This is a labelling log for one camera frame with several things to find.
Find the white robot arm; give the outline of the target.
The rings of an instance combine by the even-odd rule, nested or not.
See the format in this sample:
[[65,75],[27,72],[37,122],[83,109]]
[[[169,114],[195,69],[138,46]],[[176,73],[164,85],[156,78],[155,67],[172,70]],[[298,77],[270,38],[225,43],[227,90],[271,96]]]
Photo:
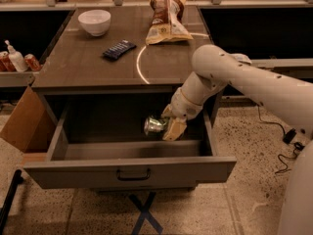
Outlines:
[[[193,71],[172,96],[162,115],[163,135],[174,141],[205,101],[231,85],[289,126],[313,137],[313,84],[239,62],[215,45],[203,45],[192,58]],[[278,235],[313,235],[313,140],[298,155],[283,202]]]

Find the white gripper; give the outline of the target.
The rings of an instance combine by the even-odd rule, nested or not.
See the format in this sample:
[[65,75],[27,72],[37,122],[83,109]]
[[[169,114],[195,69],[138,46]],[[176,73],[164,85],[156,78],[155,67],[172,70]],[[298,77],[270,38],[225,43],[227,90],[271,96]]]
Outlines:
[[162,118],[171,118],[162,139],[177,140],[187,128],[186,120],[194,119],[202,110],[202,106],[190,102],[179,87],[173,94],[170,104],[163,110]]

